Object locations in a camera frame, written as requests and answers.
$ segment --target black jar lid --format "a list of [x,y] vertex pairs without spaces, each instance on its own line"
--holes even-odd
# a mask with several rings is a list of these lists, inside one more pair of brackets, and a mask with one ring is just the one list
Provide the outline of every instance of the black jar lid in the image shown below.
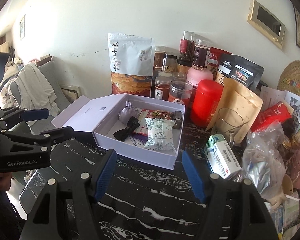
[[177,63],[182,66],[192,67],[192,61],[177,59]]
[[175,55],[171,55],[171,54],[166,54],[164,55],[165,58],[174,58],[174,59],[177,59],[177,56]]

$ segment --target person's hand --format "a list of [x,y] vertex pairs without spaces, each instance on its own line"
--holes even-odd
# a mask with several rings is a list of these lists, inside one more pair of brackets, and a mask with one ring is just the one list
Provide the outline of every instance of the person's hand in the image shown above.
[[0,173],[0,190],[8,191],[11,187],[12,173]]

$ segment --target box flap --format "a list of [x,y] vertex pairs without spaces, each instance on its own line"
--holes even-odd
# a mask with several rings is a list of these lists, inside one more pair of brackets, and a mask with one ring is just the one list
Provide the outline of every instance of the box flap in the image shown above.
[[119,94],[91,100],[81,96],[54,118],[51,123],[57,128],[71,126],[75,131],[92,132],[126,96],[127,94]]

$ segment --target brown paper bag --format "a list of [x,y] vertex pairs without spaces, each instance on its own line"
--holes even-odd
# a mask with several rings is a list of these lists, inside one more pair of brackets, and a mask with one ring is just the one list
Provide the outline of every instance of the brown paper bag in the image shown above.
[[247,122],[234,137],[235,144],[239,144],[246,136],[259,114],[262,104],[262,99],[247,87],[234,79],[224,78],[224,88],[221,99],[206,131],[213,127],[218,118],[218,111],[220,108],[230,108],[241,115],[243,123]]

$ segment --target table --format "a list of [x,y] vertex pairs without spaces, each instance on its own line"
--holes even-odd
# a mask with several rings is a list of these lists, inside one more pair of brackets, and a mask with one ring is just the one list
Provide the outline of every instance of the table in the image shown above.
[[[203,147],[209,133],[185,118],[180,150],[173,171],[131,160],[118,155],[117,167],[108,190],[93,212],[106,239],[194,239],[206,205],[191,190],[182,166],[185,148],[205,166]],[[241,161],[242,150],[234,150]],[[72,138],[57,145],[51,152],[51,166],[38,169],[20,195],[20,203],[29,213],[46,181],[71,180],[83,172],[91,172],[102,160],[105,150]],[[78,239],[72,200],[67,200],[72,239]],[[231,203],[225,217],[231,216]],[[230,220],[224,219],[220,239],[227,239]]]

